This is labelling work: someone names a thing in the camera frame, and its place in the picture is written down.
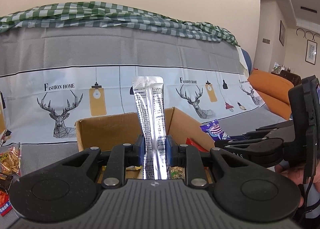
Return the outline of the person's right hand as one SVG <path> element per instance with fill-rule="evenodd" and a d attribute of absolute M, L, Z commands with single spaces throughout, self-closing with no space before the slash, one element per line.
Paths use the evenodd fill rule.
<path fill-rule="evenodd" d="M 285 176 L 286 178 L 293 181 L 296 185 L 302 185 L 310 182 L 310 179 L 304 181 L 304 166 L 301 165 L 299 167 L 288 168 L 285 169 L 281 165 L 276 165 L 274 167 L 276 173 Z"/>

